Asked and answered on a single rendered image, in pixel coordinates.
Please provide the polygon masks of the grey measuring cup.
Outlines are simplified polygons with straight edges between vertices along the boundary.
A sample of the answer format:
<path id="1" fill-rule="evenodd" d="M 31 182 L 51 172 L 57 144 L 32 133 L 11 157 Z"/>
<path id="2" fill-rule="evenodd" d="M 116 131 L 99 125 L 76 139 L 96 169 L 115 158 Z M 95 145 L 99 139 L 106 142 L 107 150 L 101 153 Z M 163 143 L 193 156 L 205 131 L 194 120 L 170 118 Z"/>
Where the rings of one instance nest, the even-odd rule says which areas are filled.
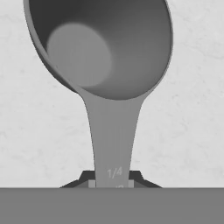
<path id="1" fill-rule="evenodd" d="M 172 56 L 167 0 L 23 0 L 23 5 L 43 64 L 85 103 L 96 187 L 128 186 L 140 109 Z"/>

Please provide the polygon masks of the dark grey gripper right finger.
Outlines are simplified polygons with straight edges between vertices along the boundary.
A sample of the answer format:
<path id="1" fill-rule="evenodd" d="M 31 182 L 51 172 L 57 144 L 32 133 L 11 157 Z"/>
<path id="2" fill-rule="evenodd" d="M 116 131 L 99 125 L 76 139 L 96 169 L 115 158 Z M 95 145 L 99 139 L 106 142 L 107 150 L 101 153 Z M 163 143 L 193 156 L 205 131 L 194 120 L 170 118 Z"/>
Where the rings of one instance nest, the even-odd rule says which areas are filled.
<path id="1" fill-rule="evenodd" d="M 144 179 L 140 171 L 130 171 L 129 180 L 133 183 L 134 188 L 160 188 L 160 185 L 157 185 L 147 179 Z"/>

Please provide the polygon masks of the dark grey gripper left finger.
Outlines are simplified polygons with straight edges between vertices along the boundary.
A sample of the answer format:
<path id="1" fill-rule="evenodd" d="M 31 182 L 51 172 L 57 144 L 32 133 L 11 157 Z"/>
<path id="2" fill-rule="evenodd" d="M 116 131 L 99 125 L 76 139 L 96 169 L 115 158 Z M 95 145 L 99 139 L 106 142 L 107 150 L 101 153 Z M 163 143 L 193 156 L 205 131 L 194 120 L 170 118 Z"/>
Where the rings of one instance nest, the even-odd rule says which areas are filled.
<path id="1" fill-rule="evenodd" d="M 95 172 L 83 171 L 80 177 L 68 184 L 62 186 L 62 188 L 95 188 Z"/>

